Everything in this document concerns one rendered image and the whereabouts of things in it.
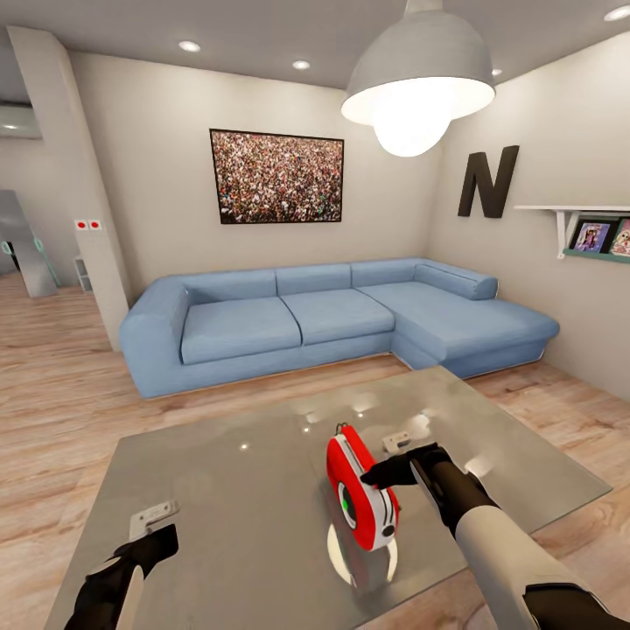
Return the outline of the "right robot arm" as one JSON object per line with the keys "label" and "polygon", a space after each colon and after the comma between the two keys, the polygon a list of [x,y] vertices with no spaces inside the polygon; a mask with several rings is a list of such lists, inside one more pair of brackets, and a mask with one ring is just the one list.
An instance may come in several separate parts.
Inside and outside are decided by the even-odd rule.
{"label": "right robot arm", "polygon": [[386,461],[360,476],[378,489],[418,484],[450,528],[499,630],[630,630],[569,568],[523,532],[473,472],[464,474],[437,442],[401,454],[412,437],[381,440]]}

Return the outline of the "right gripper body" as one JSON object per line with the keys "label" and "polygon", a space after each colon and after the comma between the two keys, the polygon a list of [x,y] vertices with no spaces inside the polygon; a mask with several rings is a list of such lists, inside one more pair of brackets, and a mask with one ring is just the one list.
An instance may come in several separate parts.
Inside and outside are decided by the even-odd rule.
{"label": "right gripper body", "polygon": [[399,471],[399,462],[401,458],[402,454],[398,454],[398,456],[393,456],[387,461],[382,461],[381,463],[376,463],[376,465],[371,466],[370,470],[373,472],[375,484],[378,489],[384,490],[395,485],[409,485]]}

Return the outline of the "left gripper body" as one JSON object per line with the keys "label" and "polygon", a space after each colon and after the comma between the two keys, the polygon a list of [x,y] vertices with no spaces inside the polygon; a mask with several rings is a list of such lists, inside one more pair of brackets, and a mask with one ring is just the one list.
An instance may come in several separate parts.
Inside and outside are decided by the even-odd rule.
{"label": "left gripper body", "polygon": [[136,542],[127,543],[126,545],[117,548],[114,551],[114,555],[117,556],[124,551],[136,548],[144,549],[150,556],[151,571],[155,567],[155,564],[178,553],[179,542],[177,539],[175,524],[161,528],[160,530],[155,531],[154,533],[151,533],[151,535],[147,535],[145,538],[141,538]]}

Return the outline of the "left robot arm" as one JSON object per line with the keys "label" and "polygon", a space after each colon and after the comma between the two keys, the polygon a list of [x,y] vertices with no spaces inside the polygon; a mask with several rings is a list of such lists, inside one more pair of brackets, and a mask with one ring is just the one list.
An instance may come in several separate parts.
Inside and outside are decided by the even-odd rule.
{"label": "left robot arm", "polygon": [[129,543],[86,575],[74,615],[64,630],[131,630],[144,579],[155,564],[179,550],[175,524],[154,533],[147,527],[176,515],[180,509],[180,502],[171,500],[131,516]]}

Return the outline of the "radio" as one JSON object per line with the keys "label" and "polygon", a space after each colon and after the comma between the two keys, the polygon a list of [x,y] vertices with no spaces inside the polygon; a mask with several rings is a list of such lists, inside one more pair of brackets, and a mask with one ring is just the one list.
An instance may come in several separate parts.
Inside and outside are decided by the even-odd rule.
{"label": "radio", "polygon": [[341,425],[327,447],[326,469],[354,538],[369,551],[392,543],[401,510],[391,487],[380,490],[360,479],[373,465],[354,427]]}

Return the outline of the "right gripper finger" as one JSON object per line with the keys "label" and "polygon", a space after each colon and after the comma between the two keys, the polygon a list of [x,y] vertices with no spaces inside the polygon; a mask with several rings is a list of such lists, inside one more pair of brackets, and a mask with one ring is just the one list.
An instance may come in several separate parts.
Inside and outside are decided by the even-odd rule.
{"label": "right gripper finger", "polygon": [[361,475],[360,479],[365,484],[368,484],[369,486],[374,486],[375,485],[375,477],[373,475],[372,470],[370,470],[368,473],[365,473],[365,474]]}

